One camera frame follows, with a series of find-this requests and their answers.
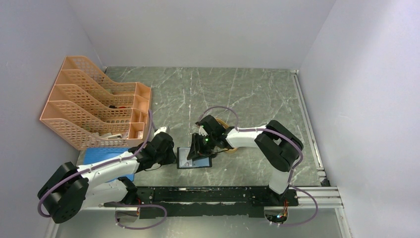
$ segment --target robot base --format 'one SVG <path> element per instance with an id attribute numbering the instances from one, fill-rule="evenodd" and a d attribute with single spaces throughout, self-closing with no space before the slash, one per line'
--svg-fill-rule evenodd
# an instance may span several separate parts
<path id="1" fill-rule="evenodd" d="M 296 190 L 288 189 L 284 194 L 278 195 L 267 186 L 138 186 L 137 195 L 141 203 L 165 207 L 169 217 L 248 215 L 263 218 L 264 207 L 283 206 L 284 200 L 287 200 L 288 206 L 299 205 Z M 141 209 L 140 219 L 156 217 L 163 217 L 163 211 L 153 208 Z"/>

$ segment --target small object in organizer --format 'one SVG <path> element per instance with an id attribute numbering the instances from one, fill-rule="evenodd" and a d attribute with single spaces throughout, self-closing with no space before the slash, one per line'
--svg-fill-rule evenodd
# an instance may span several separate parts
<path id="1" fill-rule="evenodd" d="M 122 138 L 122 134 L 121 133 L 119 133 L 119 134 L 114 134 L 114 135 L 110 135 L 110 136 L 107 136 L 107 137 L 105 137 L 105 139 L 121 139 Z"/>
<path id="2" fill-rule="evenodd" d="M 112 133 L 111 132 L 108 132 L 108 133 L 102 134 L 101 135 L 101 138 L 106 138 L 106 137 L 108 137 L 110 135 L 112 135 Z"/>

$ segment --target cable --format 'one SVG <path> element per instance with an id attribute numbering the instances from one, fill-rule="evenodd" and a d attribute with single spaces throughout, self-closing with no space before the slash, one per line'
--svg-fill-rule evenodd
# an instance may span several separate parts
<path id="1" fill-rule="evenodd" d="M 152 169 L 152 170 L 144 170 L 144 171 L 149 172 L 149 171 L 153 171 L 153 170 L 160 169 L 161 167 L 162 167 L 162 165 L 160 165 L 160 166 L 159 166 L 159 167 L 157 167 L 156 169 Z"/>
<path id="2" fill-rule="evenodd" d="M 152 122 L 153 121 L 153 113 L 152 113 L 152 111 L 151 110 L 149 110 L 149 119 L 150 119 L 150 122 Z M 122 158 L 121 160 L 120 159 L 114 159 L 114 160 L 110 160 L 110 161 L 106 161 L 106 162 L 104 162 L 104 163 L 102 163 L 102 164 L 99 164 L 99 165 L 96 165 L 96 166 L 93 166 L 92 167 L 92 171 L 93 170 L 96 170 L 96 169 L 98 169 L 98 168 L 101 168 L 101 167 L 103 167 L 103 166 L 106 166 L 106 165 L 109 165 L 109 164 L 112 164 L 112 163 L 115 163 L 115 162 L 120 162 L 120 161 L 125 161 L 125 160 L 129 160 L 129 159 L 132 159 L 133 157 L 135 157 L 141 150 L 143 150 L 143 148 L 146 146 L 146 144 L 147 144 L 147 141 L 149 140 L 149 137 L 150 137 L 150 133 L 151 133 L 151 131 L 152 131 L 152 123 L 149 123 L 149 131 L 148 131 L 148 133 L 147 133 L 147 136 L 146 136 L 146 140 L 145 140 L 145 142 L 140 146 L 140 148 L 138 149 L 138 150 L 136 150 L 136 152 L 134 152 L 134 154 L 133 155 L 131 155 L 131 156 L 127 156 L 127 157 L 124 157 L 124 158 Z M 77 176 L 79 176 L 79 175 L 82 175 L 82 174 L 84 174 L 84 173 L 86 173 L 86 172 L 89 172 L 90 171 L 90 169 L 85 169 L 85 170 L 82 170 L 82 171 L 79 171 L 79 172 L 77 172 L 77 173 L 75 173 L 75 174 L 72 174 L 72 175 L 70 175 L 69 177 L 66 177 L 65 179 L 63 179 L 63 180 L 61 180 L 59 183 L 57 183 L 56 185 L 54 185 L 50 190 L 48 190 L 41 198 L 40 198 L 40 201 L 38 202 L 38 207 L 37 207 L 37 209 L 38 209 L 38 213 L 42 216 L 42 217 L 51 217 L 51 215 L 49 215 L 49 214 L 45 214 L 43 211 L 42 211 L 42 204 L 43 204 L 43 202 L 45 201 L 45 199 L 52 193 L 52 192 L 54 192 L 57 188 L 59 188 L 61 185 L 63 185 L 63 184 L 65 184 L 66 182 L 68 182 L 69 180 L 71 180 L 71 179 L 73 179 L 73 178 L 75 178 L 75 177 L 77 177 Z"/>
<path id="3" fill-rule="evenodd" d="M 235 116 L 236 116 L 236 123 L 235 123 L 235 129 L 236 130 L 238 130 L 238 124 L 239 124 L 239 116 L 238 116 L 238 114 L 233 110 L 233 109 L 231 109 L 231 108 L 228 108 L 228 107 L 225 107 L 225 106 L 213 106 L 213 107 L 209 107 L 209 108 L 207 108 L 204 112 L 203 112 L 203 114 L 201 114 L 200 115 L 200 117 L 198 118 L 198 121 L 200 121 L 203 117 L 204 117 L 204 114 L 206 114 L 206 112 L 208 112 L 208 111 L 210 111 L 211 109 L 214 109 L 214 108 L 224 108 L 224 109 L 226 109 L 226 110 L 229 110 L 229 111 L 231 111 Z"/>
<path id="4" fill-rule="evenodd" d="M 222 153 L 222 152 L 226 152 L 226 151 L 229 151 L 229 149 L 227 149 L 227 150 L 221 150 L 221 151 L 216 151 L 216 152 L 214 152 L 214 154 L 218 154 L 218 153 Z"/>
<path id="5" fill-rule="evenodd" d="M 146 229 L 150 229 L 150 228 L 153 228 L 153 227 L 156 227 L 156 226 L 162 224 L 162 222 L 164 222 L 166 220 L 166 218 L 168 217 L 168 211 L 164 207 L 162 207 L 160 205 L 155 205 L 155 204 L 126 205 L 126 204 L 122 204 L 122 203 L 118 203 L 118 202 L 112 202 L 111 204 L 114 204 L 116 206 L 122 206 L 122 207 L 137 207 L 137 208 L 156 207 L 156 208 L 162 209 L 163 212 L 165 213 L 165 215 L 163 216 L 162 220 L 160 220 L 159 222 L 157 222 L 157 223 L 155 223 L 155 224 L 153 224 L 151 226 L 148 226 L 148 227 L 128 227 L 128 226 L 124 226 L 124 225 L 122 225 L 122 224 L 119 223 L 119 221 L 117 219 L 117 213 L 115 213 L 115 216 L 114 216 L 115 217 L 115 222 L 116 222 L 115 224 L 117 226 L 121 227 L 121 228 L 128 229 L 128 230 L 146 230 Z"/>
<path id="6" fill-rule="evenodd" d="M 152 122 L 152 127 L 153 127 L 153 130 L 156 131 L 156 126 L 153 122 Z"/>

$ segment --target blue tray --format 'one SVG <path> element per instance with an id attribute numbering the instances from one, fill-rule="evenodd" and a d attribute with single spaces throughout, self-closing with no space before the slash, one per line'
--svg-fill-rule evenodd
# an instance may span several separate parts
<path id="1" fill-rule="evenodd" d="M 87 164 L 93 164 L 96 162 L 104 161 L 112 157 L 118 156 L 127 150 L 128 148 L 120 148 L 120 147 L 118 148 L 113 148 L 113 147 L 88 148 L 86 150 L 83 164 L 87 165 Z M 124 176 L 127 177 L 131 181 L 134 180 L 134 175 L 124 175 Z"/>

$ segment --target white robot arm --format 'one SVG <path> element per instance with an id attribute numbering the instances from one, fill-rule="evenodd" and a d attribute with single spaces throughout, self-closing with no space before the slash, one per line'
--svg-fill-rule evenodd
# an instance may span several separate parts
<path id="1" fill-rule="evenodd" d="M 65 182 L 42 201 L 55 223 L 69 220 L 86 207 L 112 201 L 133 203 L 137 198 L 136 186 L 127 177 L 119 176 L 150 169 L 155 163 L 161 166 L 173 164 L 176 160 L 174 143 L 167 132 L 166 127 L 158 129 L 153 139 L 147 142 L 147 146 L 131 159 L 126 158 L 132 156 L 142 144 L 114 158 L 94 164 L 76 167 L 71 162 L 64 163 L 38 192 L 38 198 L 41 199 L 62 180 L 81 171 L 88 171 Z"/>

